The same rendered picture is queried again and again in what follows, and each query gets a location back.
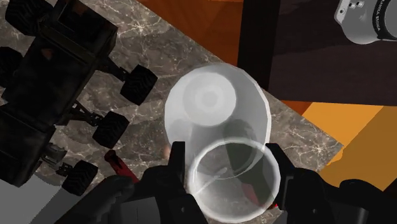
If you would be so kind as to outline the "black toy monster truck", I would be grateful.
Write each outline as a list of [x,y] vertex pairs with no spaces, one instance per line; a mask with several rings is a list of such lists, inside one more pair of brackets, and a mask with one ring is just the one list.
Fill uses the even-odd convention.
[[62,187],[83,195],[98,168],[86,161],[64,162],[66,150],[51,142],[57,126],[71,120],[95,128],[93,139],[113,148],[129,125],[121,114],[87,110],[78,96],[96,71],[123,82],[120,93],[140,105],[157,76],[136,66],[126,71],[110,58],[118,28],[80,0],[9,0],[6,21],[33,37],[25,54],[0,47],[0,180],[24,185],[42,163],[65,178]]

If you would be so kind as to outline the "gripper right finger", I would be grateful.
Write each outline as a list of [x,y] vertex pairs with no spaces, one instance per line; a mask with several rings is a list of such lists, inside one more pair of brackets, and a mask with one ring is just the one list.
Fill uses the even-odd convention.
[[336,187],[315,171],[295,167],[278,144],[265,146],[279,166],[275,201],[287,212],[286,224],[397,224],[397,178],[385,190],[360,179]]

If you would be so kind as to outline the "clear drinking glass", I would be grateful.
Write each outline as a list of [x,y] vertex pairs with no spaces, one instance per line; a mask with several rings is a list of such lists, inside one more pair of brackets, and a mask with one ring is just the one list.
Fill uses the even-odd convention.
[[169,92],[164,125],[170,143],[185,143],[187,188],[207,217],[242,223],[274,202],[270,106],[247,72],[226,63],[191,70]]

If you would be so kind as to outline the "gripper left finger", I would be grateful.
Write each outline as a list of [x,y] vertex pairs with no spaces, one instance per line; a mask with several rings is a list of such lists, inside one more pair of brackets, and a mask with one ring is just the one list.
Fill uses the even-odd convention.
[[102,180],[55,224],[208,224],[184,188],[185,142],[173,142],[167,165],[147,168],[142,178],[115,150],[104,159],[115,175]]

